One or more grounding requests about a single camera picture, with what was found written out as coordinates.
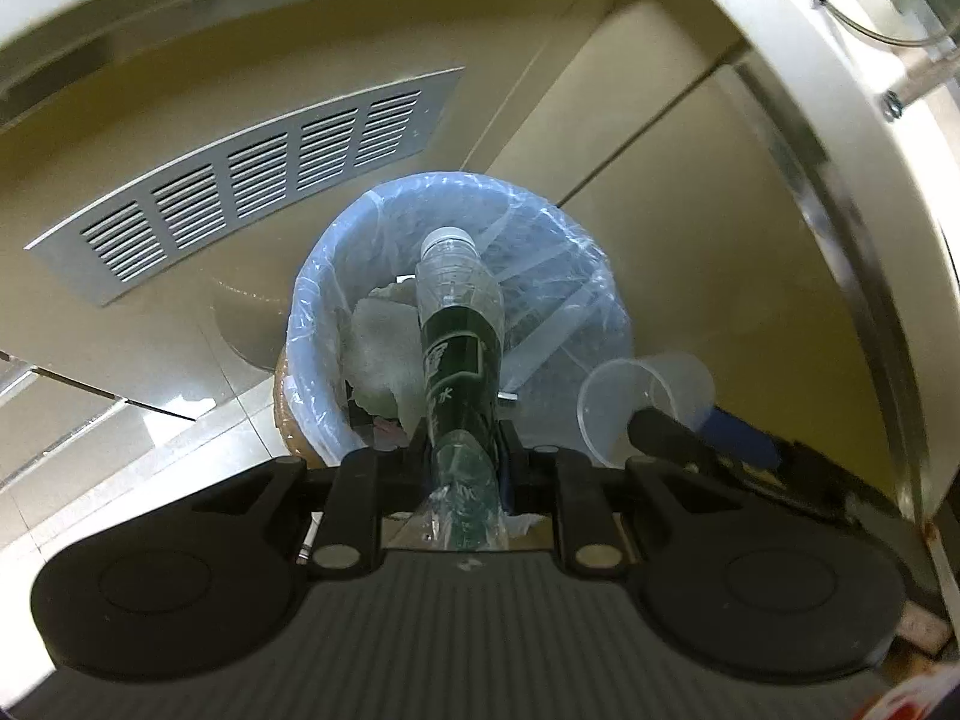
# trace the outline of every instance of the trash can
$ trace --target trash can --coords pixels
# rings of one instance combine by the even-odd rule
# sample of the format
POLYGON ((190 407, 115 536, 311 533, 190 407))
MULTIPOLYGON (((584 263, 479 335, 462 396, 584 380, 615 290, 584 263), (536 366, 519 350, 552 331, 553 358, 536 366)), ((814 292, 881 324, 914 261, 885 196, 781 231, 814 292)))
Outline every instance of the trash can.
POLYGON ((366 191, 330 224, 294 285, 283 391, 304 437, 327 464, 364 446, 347 422, 341 338, 357 301, 412 274, 431 230, 457 226, 477 243, 503 290, 501 391, 528 446, 587 453, 580 384, 632 354, 630 319, 607 257, 562 210, 483 175, 429 172, 366 191))

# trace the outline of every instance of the metal bolt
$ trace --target metal bolt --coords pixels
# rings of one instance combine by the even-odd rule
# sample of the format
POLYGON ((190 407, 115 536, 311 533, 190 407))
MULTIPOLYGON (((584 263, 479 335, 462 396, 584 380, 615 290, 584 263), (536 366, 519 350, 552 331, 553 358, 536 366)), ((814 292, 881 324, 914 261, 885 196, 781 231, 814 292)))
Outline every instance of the metal bolt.
POLYGON ((888 122, 896 122, 904 114, 904 108, 899 95, 892 89, 880 96, 880 112, 888 122))
POLYGON ((616 568, 623 553, 609 544, 588 544, 578 549, 574 557, 584 568, 616 568))
POLYGON ((350 568, 360 562, 360 552, 349 544, 328 544, 313 553, 313 562, 320 568, 350 568))
POLYGON ((517 405, 520 396, 516 392, 498 392, 496 394, 496 405, 501 409, 510 409, 517 405))

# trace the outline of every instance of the floor tile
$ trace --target floor tile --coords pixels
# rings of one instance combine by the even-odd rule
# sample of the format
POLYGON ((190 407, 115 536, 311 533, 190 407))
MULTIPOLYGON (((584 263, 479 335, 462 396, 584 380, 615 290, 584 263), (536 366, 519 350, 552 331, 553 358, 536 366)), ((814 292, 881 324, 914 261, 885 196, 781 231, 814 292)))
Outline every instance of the floor tile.
POLYGON ((257 412, 250 418, 250 421, 271 457, 283 457, 290 454, 280 431, 274 424, 274 408, 272 406, 267 406, 267 408, 257 412))
POLYGON ((30 535, 30 531, 27 531, 19 538, 15 538, 13 541, 0 548, 0 562, 3 562, 3 560, 12 560, 15 557, 23 557, 35 549, 37 549, 37 543, 30 535))
POLYGON ((7 362, 0 358, 0 406, 3 406, 13 400, 24 389, 31 384, 35 384, 37 372, 22 360, 11 357, 7 362))
POLYGON ((0 478, 112 405, 112 400, 37 378, 0 408, 0 478))
POLYGON ((0 553, 0 706, 9 707, 40 682, 53 664, 30 614, 30 588, 43 567, 37 548, 0 553))
POLYGON ((272 371, 251 365, 224 339, 217 325, 216 311, 210 305, 213 302, 210 298, 195 298, 193 302, 198 327, 235 395, 243 394, 265 379, 272 378, 272 371))
POLYGON ((133 490, 120 495, 80 522, 42 543, 47 559, 81 538, 209 487, 270 459, 250 420, 243 420, 133 490))
POLYGON ((234 396, 192 307, 163 290, 160 279, 98 307, 70 293, 34 256, 21 255, 18 299, 11 303, 17 310, 4 317, 6 351, 160 408, 178 399, 219 404, 234 396))
POLYGON ((272 407, 274 405, 274 377, 270 376, 246 392, 242 392, 237 399, 250 418, 261 410, 272 407))
POLYGON ((10 493, 0 493, 0 549, 16 541, 27 532, 27 523, 10 493))
POLYGON ((190 427, 186 419, 126 406, 10 489, 35 527, 128 463, 190 427))
POLYGON ((42 545, 101 509, 110 501, 142 485, 154 474, 177 459, 195 451, 246 418, 236 400, 205 413, 196 422, 145 455, 107 477, 98 485, 59 509, 32 529, 37 544, 42 545))

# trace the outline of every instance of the beige wall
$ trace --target beige wall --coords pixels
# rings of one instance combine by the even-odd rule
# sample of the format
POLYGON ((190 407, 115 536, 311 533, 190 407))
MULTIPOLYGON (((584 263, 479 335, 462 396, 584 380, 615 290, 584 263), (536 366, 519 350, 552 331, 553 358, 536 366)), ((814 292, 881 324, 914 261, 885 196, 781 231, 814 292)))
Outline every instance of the beige wall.
POLYGON ((846 304, 781 174, 712 79, 563 208, 610 255, 637 354, 693 352, 719 405, 892 492, 846 304))
POLYGON ((491 172, 568 199, 610 255, 637 354, 697 354, 720 405, 889 493, 842 295, 765 148, 703 80, 738 40, 708 0, 618 2, 491 172))
MULTIPOLYGON (((382 180, 459 169, 518 81, 531 67, 544 72, 544 46, 571 25, 586 39, 605 6, 571 10, 577 1, 314 1, 181 39, 70 87, 0 135, 0 349, 155 405, 219 403, 248 388, 267 374, 223 336, 263 362, 282 341, 296 271, 325 226, 382 180), (192 148, 315 101, 460 65, 426 151, 270 215, 107 307, 75 298, 22 250, 192 148), (221 333, 225 323, 233 327, 221 333)), ((562 50, 551 59, 553 76, 565 61, 562 50)))
POLYGON ((561 201, 736 45, 710 0, 620 0, 490 172, 561 201))

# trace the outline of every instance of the trash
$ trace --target trash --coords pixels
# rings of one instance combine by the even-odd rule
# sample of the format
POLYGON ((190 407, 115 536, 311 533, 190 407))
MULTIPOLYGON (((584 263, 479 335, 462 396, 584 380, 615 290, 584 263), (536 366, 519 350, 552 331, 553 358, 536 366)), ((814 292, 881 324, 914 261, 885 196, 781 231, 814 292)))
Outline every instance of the trash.
POLYGON ((416 306, 437 485, 427 521, 438 549, 498 549, 507 541, 496 480, 503 295, 459 227, 434 230, 421 252, 416 306))
POLYGON ((603 251, 556 206, 470 173, 422 173, 382 184, 323 233, 294 286, 284 392, 328 464, 364 446, 347 423, 342 343, 353 309, 411 274, 432 230, 455 225, 477 244, 504 303, 501 391, 528 446, 586 452, 577 394, 597 365, 632 354, 630 320, 603 251))
POLYGON ((635 454, 627 438, 634 413, 653 406, 696 431, 713 408, 715 389, 707 367, 686 352, 607 360, 584 379, 577 420, 590 456, 620 467, 635 454))
POLYGON ((412 436, 424 416, 416 308, 382 298, 357 301, 344 333, 343 370, 357 406, 370 415, 400 418, 412 436))

